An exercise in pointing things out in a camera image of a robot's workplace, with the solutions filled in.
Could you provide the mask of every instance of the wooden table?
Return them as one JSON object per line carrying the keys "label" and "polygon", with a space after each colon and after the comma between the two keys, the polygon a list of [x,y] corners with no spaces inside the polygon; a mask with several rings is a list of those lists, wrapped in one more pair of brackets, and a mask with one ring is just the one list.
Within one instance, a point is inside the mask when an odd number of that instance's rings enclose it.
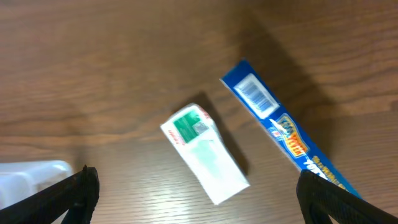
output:
{"label": "wooden table", "polygon": [[[219,81],[246,57],[398,216],[397,25],[394,1],[0,0],[0,162],[95,166],[93,223],[303,223],[299,172]],[[159,128],[193,101],[251,183],[217,207]]]}

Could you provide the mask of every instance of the white plastic bin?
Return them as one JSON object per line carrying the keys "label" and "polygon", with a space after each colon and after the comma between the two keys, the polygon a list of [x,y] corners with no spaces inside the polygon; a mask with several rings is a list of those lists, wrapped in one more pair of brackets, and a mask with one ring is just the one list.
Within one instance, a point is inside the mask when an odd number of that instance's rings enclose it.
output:
{"label": "white plastic bin", "polygon": [[0,209],[20,202],[71,176],[64,161],[0,163]]}

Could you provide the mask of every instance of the green label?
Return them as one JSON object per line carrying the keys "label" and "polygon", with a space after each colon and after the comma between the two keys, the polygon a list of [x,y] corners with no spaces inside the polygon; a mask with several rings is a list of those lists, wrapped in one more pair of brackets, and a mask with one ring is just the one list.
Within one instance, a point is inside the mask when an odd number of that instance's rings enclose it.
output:
{"label": "green label", "polygon": [[174,121],[174,125],[186,143],[208,129],[195,110]]}

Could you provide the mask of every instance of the blue box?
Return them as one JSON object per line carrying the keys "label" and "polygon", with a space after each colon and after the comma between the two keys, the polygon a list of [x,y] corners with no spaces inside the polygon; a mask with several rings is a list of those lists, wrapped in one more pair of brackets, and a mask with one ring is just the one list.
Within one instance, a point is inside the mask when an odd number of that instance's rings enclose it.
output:
{"label": "blue box", "polygon": [[295,122],[247,61],[241,61],[221,81],[260,122],[299,170],[311,170],[360,197],[359,193]]}

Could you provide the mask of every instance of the wood grain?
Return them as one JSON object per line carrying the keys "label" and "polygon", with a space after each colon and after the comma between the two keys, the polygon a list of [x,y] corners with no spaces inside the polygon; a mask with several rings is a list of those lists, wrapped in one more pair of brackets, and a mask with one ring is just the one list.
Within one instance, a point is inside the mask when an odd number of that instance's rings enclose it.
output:
{"label": "wood grain", "polygon": [[[218,80],[245,57],[398,216],[395,1],[0,0],[0,162],[95,166],[93,223],[303,223],[299,173]],[[211,204],[159,129],[196,101],[252,186]]]}

